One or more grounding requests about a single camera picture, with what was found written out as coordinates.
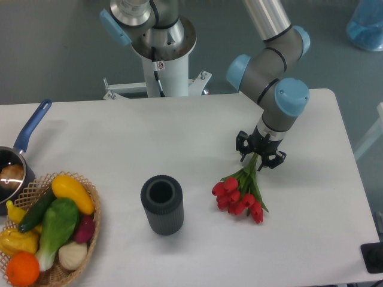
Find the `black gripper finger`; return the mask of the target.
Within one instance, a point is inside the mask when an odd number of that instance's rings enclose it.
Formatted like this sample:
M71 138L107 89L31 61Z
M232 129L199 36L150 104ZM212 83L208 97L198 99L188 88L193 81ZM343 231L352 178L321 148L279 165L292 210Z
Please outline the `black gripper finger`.
M279 166L280 164L284 162L286 156L287 154L282 151L276 151L272 155L266 155L266 154L262 155L261 156L262 162L259 168L257 169L257 171L258 172L261 171L262 168L270 168L270 169L276 168L277 166Z
M236 136L236 150L241 155L240 162L243 162L245 157L253 152L253 146L249 143L249 138L250 136L242 130Z

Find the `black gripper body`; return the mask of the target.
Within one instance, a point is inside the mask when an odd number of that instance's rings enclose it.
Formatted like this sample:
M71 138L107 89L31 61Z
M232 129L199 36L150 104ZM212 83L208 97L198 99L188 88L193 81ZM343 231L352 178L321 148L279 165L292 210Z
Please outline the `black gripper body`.
M281 143L281 141L272 141L269 134L263 137L259 132L253 132L247 141L250 151L262 157L275 155Z

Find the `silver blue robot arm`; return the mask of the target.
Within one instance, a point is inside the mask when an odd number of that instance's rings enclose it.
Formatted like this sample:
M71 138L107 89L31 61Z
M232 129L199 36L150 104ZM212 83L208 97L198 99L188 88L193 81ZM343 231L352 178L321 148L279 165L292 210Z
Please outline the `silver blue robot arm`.
M281 75L307 52L310 37L290 23L279 1L244 5L265 48L257 57L238 56L226 78L263 113L252 134L238 134L236 149L242 156L259 155L261 167L273 169L284 162L278 147L310 97L302 81ZM177 1L111 1L99 18L115 42L131 45L141 57L149 97L190 95L189 54L196 32Z

